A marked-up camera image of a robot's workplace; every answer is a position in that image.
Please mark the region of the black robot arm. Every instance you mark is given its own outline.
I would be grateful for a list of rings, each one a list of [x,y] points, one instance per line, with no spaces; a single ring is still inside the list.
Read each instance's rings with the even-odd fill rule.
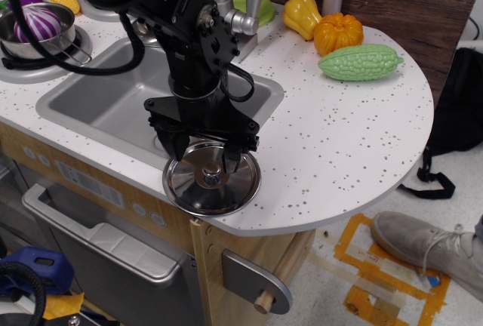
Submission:
[[[170,71],[171,95],[146,100],[149,123],[169,156],[181,160],[191,137],[223,144],[223,169],[238,170],[242,155],[258,146],[258,123],[235,108],[249,99],[233,95],[228,76],[252,82],[250,74],[232,63],[238,41],[220,16],[214,0],[87,0],[120,16],[133,48],[132,65],[144,46],[130,19],[142,20],[163,48]]]

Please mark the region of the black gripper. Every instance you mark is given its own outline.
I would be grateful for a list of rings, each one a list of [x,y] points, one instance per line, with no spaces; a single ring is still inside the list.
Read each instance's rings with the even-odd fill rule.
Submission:
[[[234,102],[245,102],[254,90],[235,97],[222,89],[207,96],[194,98],[154,97],[144,102],[150,113],[149,124],[170,158],[181,161],[191,137],[202,137],[225,143],[222,163],[226,174],[234,174],[242,152],[258,147],[260,126],[255,120],[235,108]]]

